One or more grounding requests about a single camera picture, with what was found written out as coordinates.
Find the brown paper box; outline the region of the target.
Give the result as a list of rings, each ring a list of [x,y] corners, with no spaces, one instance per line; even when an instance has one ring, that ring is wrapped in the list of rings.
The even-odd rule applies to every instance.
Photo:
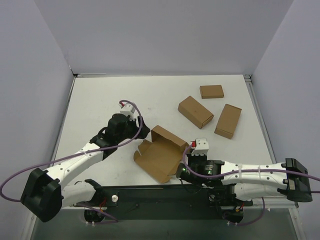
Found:
[[[186,141],[157,125],[151,130],[151,141],[143,140],[133,160],[158,183],[164,184],[176,174],[188,146]]]

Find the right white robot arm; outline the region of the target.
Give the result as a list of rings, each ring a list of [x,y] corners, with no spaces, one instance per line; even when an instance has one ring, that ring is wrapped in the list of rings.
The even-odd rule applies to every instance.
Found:
[[[212,188],[221,200],[249,202],[264,197],[286,197],[292,202],[313,200],[308,170],[295,158],[283,163],[252,165],[208,160],[206,155],[188,153],[176,177],[193,185]]]

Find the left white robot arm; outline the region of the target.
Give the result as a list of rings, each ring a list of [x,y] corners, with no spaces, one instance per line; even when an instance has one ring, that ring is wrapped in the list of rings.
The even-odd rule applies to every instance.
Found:
[[[133,119],[127,114],[115,113],[103,127],[72,158],[45,170],[34,169],[27,179],[20,202],[42,222],[48,222],[68,206],[87,203],[96,206],[112,196],[92,179],[70,182],[89,167],[105,160],[124,140],[144,140],[150,129],[141,116]]]

